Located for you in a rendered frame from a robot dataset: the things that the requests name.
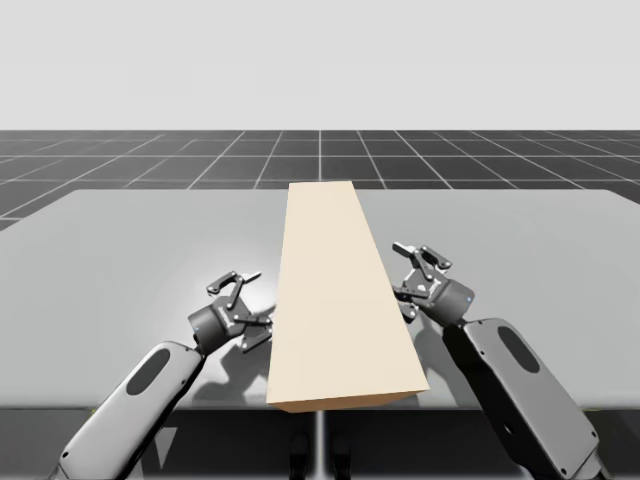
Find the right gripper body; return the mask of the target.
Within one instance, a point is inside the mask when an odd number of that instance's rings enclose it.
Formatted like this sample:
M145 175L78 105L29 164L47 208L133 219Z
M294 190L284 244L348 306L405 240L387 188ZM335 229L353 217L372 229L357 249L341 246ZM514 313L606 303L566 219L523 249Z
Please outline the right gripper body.
M435 272L428 280L418 270L406 277L410 303L441 327L461 321L469 310L475 293L460 282Z

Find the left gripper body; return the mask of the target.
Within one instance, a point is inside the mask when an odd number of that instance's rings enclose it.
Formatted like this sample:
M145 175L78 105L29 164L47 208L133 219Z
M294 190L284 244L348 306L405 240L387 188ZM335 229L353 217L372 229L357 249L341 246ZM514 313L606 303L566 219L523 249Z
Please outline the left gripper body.
M246 325L240 319L248 317L248 308L241 299L232 308L230 303L229 297L220 297L188 316L201 354L212 354L244 333Z

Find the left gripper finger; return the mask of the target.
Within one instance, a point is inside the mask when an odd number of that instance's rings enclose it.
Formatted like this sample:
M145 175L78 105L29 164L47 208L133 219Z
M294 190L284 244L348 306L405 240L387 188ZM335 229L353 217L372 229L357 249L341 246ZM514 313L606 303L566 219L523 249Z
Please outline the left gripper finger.
M249 353L272 339L273 320L270 314L235 316L234 322L242 327L240 348L243 353Z
M228 309L233 309L235 307L235 304L237 303L237 300L240 298L242 288L246 284L249 284L258 279L261 275L261 272L255 272L252 274L240 274L236 271L230 271L210 283L206 287L206 292L210 296L217 296L227 286L233 285L232 293L230 294L229 299L226 301L226 307Z

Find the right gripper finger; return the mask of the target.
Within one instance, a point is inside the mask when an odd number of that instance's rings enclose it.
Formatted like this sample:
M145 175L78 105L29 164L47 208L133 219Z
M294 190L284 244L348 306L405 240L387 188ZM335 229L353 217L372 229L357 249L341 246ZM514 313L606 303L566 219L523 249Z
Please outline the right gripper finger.
M414 247L394 242L392 249L407 258L413 269L420 271L427 282L432 282L436 278L441 279L452 267L450 260L426 245Z
M404 321L411 324L419 317L423 303L428 300L428 291L406 286L393 286L392 289Z

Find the tall board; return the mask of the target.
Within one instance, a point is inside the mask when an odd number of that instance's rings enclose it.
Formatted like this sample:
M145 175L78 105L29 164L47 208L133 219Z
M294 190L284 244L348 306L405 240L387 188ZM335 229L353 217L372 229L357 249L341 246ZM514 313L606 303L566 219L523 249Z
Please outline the tall board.
M374 407L428 388L353 184L291 184L268 404Z

